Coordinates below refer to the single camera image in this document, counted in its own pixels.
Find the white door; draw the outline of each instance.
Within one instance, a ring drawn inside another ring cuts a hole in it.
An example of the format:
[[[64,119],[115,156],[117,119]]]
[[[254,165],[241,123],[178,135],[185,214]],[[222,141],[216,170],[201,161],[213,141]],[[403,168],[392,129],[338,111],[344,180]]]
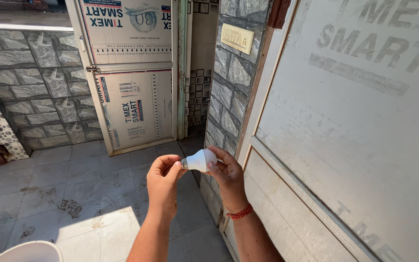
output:
[[[108,154],[176,140],[177,2],[66,3]]]
[[[287,261],[419,261],[419,1],[294,1],[248,121],[248,199]]]

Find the right hand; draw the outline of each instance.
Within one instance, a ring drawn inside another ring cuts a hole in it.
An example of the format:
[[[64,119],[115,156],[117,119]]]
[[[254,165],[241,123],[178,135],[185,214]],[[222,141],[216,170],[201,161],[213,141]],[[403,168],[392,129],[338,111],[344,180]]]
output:
[[[236,214],[244,210],[248,206],[248,200],[243,184],[242,167],[228,152],[216,146],[209,146],[208,149],[223,162],[208,163],[209,172],[205,172],[205,174],[213,176],[218,182],[219,194],[229,213]]]

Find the light switch board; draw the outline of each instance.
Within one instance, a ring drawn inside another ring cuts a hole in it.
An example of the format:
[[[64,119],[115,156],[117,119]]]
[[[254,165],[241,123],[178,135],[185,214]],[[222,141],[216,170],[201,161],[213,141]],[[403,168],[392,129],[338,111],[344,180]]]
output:
[[[253,31],[224,23],[221,32],[221,42],[246,54],[250,54],[253,34]]]

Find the led bulb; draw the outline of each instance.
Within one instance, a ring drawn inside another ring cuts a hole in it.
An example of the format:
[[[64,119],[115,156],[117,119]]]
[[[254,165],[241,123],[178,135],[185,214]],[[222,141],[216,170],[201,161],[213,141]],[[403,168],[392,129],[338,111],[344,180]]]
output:
[[[195,155],[181,160],[182,169],[196,169],[200,172],[208,172],[208,163],[217,162],[216,154],[209,149],[201,149]]]

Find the gray floor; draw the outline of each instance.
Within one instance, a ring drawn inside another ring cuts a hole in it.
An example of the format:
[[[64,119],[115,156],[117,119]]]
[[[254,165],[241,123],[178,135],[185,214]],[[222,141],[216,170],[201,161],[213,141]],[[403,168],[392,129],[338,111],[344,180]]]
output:
[[[108,157],[103,141],[35,151],[0,166],[0,253],[55,243],[66,262],[125,261],[148,210],[146,174],[177,142]],[[190,172],[177,185],[168,261],[232,261]]]

